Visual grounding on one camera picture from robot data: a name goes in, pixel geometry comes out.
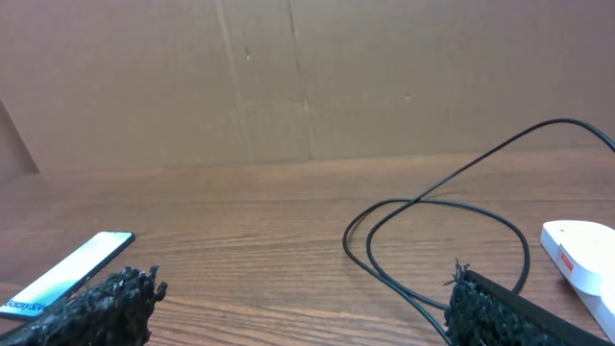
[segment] wood grain surface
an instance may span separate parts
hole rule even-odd
[[[160,265],[169,293],[150,321],[151,345],[443,344],[408,303],[346,257],[340,239],[371,204],[414,196],[473,157],[25,176],[0,185],[0,300],[95,233],[128,230],[135,243],[93,280],[125,265]],[[522,295],[603,337],[539,235],[554,219],[615,224],[614,159],[606,149],[502,153],[434,195],[519,226],[532,258]],[[376,218],[356,233],[362,258]],[[393,219],[374,247],[393,277],[442,302],[455,258],[506,287],[522,267],[519,241],[505,226],[430,205]],[[0,321],[0,331],[13,326]]]

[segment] smartphone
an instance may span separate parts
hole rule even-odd
[[[0,307],[0,316],[35,319],[78,290],[135,240],[132,232],[101,232]]]

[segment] white device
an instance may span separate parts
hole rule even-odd
[[[615,342],[615,230],[589,221],[551,221],[543,225],[540,243]]]
[[[79,289],[134,239],[131,232],[95,235],[1,306],[0,316],[20,319],[39,316],[58,299]]]

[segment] black textured object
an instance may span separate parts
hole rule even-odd
[[[466,269],[457,264],[451,305],[444,314],[454,345],[613,345]]]
[[[147,321],[166,294],[150,275],[126,267],[71,300],[49,307],[36,321],[0,336],[0,346],[142,346]]]

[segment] white phone screen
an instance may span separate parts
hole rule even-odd
[[[34,318],[79,289],[135,239],[131,232],[101,232],[0,307],[0,315]]]

